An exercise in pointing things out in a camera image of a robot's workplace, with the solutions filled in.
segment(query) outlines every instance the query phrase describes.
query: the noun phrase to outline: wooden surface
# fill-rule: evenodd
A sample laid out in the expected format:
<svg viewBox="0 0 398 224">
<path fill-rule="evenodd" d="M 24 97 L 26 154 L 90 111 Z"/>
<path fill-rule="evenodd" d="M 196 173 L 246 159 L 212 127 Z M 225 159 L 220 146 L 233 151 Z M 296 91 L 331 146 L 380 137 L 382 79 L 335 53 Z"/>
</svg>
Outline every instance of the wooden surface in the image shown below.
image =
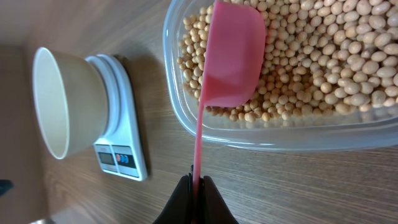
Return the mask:
<svg viewBox="0 0 398 224">
<path fill-rule="evenodd" d="M 151 223 L 193 162 L 193 136 L 167 92 L 162 27 L 170 1 L 41 1 L 26 52 L 122 54 L 136 97 L 150 176 L 105 174 L 94 150 L 59 161 L 44 150 L 57 223 Z M 203 145 L 210 175 L 240 223 L 398 223 L 398 150 L 266 153 Z"/>
<path fill-rule="evenodd" d="M 0 197 L 0 223 L 27 224 L 46 217 L 47 199 L 34 109 L 19 47 L 0 45 L 0 96 L 0 179 L 14 184 Z"/>
</svg>

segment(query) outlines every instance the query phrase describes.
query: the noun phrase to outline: digital kitchen scale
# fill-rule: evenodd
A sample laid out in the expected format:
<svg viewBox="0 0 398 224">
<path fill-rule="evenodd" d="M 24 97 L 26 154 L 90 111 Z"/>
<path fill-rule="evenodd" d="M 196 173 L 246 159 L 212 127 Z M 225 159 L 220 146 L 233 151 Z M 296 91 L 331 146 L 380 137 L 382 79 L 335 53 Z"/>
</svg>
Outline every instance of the digital kitchen scale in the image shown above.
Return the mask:
<svg viewBox="0 0 398 224">
<path fill-rule="evenodd" d="M 106 131 L 94 148 L 104 172 L 142 181 L 147 177 L 129 77 L 120 62 L 109 55 L 86 58 L 104 80 L 109 100 Z"/>
</svg>

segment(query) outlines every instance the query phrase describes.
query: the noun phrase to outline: pink scoop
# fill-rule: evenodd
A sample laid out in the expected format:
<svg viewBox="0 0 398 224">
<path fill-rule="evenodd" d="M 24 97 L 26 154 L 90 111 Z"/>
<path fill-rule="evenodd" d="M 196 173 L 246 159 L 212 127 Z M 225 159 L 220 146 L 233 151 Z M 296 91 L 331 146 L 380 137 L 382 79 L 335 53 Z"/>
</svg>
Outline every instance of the pink scoop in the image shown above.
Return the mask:
<svg viewBox="0 0 398 224">
<path fill-rule="evenodd" d="M 265 43 L 266 28 L 259 12 L 249 6 L 215 2 L 195 141 L 194 203 L 200 180 L 203 109 L 236 107 L 250 99 L 260 76 Z"/>
</svg>

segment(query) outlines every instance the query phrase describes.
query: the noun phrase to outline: clear plastic container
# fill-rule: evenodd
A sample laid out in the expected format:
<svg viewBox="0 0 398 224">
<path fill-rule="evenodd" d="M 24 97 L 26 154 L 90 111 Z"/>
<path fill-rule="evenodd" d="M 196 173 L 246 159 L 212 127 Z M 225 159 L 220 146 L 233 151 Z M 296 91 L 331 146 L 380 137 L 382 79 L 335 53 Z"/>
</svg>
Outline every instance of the clear plastic container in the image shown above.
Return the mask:
<svg viewBox="0 0 398 224">
<path fill-rule="evenodd" d="M 186 33 L 183 18 L 198 14 L 213 0 L 173 0 L 163 29 L 163 49 L 171 104 L 182 126 L 195 135 L 198 105 L 183 90 L 183 76 L 176 63 L 178 41 Z M 359 149 L 398 144 L 398 106 L 378 108 L 349 116 L 307 117 L 255 123 L 230 121 L 204 113 L 203 139 L 233 147 L 262 151 L 322 151 Z"/>
</svg>

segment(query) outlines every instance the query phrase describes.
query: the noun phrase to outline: paper cup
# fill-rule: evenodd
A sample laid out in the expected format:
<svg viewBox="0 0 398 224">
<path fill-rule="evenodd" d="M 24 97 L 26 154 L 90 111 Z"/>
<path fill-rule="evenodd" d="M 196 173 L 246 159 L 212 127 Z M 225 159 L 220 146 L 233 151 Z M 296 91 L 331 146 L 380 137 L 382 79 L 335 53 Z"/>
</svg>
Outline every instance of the paper cup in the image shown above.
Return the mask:
<svg viewBox="0 0 398 224">
<path fill-rule="evenodd" d="M 86 149 L 104 133 L 106 89 L 101 75 L 84 59 L 39 48 L 33 94 L 40 132 L 55 158 Z"/>
</svg>

